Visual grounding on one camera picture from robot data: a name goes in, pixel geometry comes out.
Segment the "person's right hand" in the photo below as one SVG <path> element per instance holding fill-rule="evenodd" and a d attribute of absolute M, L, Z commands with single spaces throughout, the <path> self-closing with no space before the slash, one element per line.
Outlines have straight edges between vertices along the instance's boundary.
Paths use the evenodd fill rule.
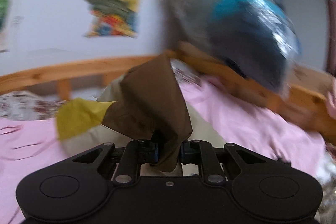
<path fill-rule="evenodd" d="M 336 119 L 335 92 L 328 92 L 326 97 L 326 110 L 329 116 Z"/>

